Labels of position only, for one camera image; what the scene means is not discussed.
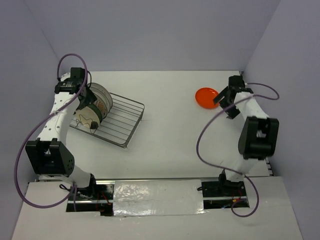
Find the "cream peach plate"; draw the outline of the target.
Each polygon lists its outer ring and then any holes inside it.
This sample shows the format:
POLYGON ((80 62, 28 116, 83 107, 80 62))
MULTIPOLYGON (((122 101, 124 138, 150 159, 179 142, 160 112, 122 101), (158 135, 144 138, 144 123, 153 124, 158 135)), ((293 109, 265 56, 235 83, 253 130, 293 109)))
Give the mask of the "cream peach plate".
POLYGON ((75 112, 75 119, 78 122, 80 122, 84 127, 90 129, 91 122, 99 123, 99 120, 97 118, 94 118, 91 115, 91 113, 92 111, 88 107, 85 107, 75 112))

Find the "orange translucent plate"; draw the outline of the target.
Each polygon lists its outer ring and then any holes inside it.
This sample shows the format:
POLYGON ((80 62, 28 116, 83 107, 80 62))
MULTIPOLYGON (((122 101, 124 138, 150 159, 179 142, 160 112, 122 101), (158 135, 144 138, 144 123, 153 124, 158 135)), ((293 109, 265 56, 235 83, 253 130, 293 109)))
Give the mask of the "orange translucent plate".
POLYGON ((210 87, 202 87, 198 89, 195 93, 195 100, 199 106, 204 109, 216 109, 219 107, 219 103, 214 103, 214 98, 219 94, 213 88, 210 87))

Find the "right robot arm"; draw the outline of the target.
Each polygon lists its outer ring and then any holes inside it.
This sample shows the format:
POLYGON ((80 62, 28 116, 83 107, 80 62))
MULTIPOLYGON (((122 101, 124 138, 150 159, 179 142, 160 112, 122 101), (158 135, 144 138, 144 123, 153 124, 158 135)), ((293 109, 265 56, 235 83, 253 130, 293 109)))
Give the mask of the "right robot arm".
POLYGON ((238 160, 218 177, 217 190, 228 196, 243 186, 244 175, 259 162, 274 155, 279 131, 279 121, 269 117, 254 99, 254 92, 248 88, 241 75, 228 78, 228 85, 214 99, 227 114, 228 119, 242 115, 244 125, 238 140, 238 160))

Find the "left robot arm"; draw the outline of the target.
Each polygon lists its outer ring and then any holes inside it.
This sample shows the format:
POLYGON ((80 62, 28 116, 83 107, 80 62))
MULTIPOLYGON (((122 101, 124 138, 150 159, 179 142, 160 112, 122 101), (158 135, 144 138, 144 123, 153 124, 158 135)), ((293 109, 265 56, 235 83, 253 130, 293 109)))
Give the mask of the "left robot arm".
POLYGON ((95 177, 76 166, 73 154, 66 147, 68 129, 74 114, 93 101, 93 93, 85 87, 77 92, 85 80, 85 69, 72 67, 70 75, 59 81, 54 89, 53 115, 44 124, 36 140, 29 140, 25 151, 37 175, 76 184, 77 193, 90 200, 97 196, 95 177))

